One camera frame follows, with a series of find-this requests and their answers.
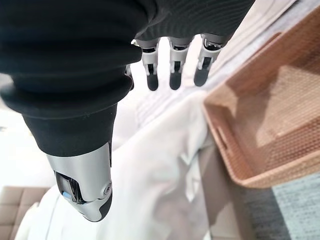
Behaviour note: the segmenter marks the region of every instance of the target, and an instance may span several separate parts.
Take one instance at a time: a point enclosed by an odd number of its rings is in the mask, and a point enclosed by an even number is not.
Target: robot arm
[[[209,71],[254,0],[10,0],[0,8],[1,89],[47,154],[60,193],[102,220],[112,195],[117,102],[133,86],[126,66],[143,58],[158,88],[158,39],[170,37],[170,86],[178,89],[189,44],[204,34],[198,71]],[[137,39],[141,48],[131,45]],[[196,80],[196,85],[205,80]]]

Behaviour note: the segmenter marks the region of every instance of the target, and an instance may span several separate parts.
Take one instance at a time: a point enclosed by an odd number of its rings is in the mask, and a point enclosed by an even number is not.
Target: white bed sheet
[[[206,207],[191,204],[199,185],[187,173],[197,166],[208,133],[204,96],[188,97],[113,153],[113,202],[103,221],[85,220],[54,187],[41,201],[28,239],[199,239],[209,229]]]

